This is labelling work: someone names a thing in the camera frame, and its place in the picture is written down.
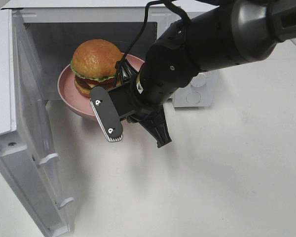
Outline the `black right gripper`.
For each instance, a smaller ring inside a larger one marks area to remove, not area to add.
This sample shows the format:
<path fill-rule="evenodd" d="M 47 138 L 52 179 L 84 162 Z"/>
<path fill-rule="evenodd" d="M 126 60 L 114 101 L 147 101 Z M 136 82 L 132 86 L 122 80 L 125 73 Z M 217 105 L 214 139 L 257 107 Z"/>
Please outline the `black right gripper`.
<path fill-rule="evenodd" d="M 136 70 L 128 60 L 117 61 L 114 84 L 121 85 L 111 90 L 106 90 L 100 86 L 94 87 L 90 92 L 92 100 L 111 99 L 120 118 L 128 122 L 139 123 L 157 142 L 157 147 L 161 148 L 170 143 L 171 137 L 168 132 L 164 108 L 161 105 L 150 105 L 139 99 L 136 88 Z"/>

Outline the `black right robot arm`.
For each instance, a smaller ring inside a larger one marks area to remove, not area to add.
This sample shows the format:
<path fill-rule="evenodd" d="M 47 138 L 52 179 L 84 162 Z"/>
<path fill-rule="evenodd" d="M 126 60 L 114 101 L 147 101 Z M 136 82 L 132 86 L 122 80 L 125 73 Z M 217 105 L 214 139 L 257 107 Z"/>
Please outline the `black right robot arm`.
<path fill-rule="evenodd" d="M 202 72 L 266 59 L 276 44 L 296 38 L 296 0 L 212 0 L 189 18 L 171 0 L 163 4 L 180 19 L 149 48 L 139 71 L 111 90 L 95 87 L 90 104 L 105 138 L 123 137 L 122 120 L 139 123 L 162 147 L 171 141 L 163 103 Z"/>

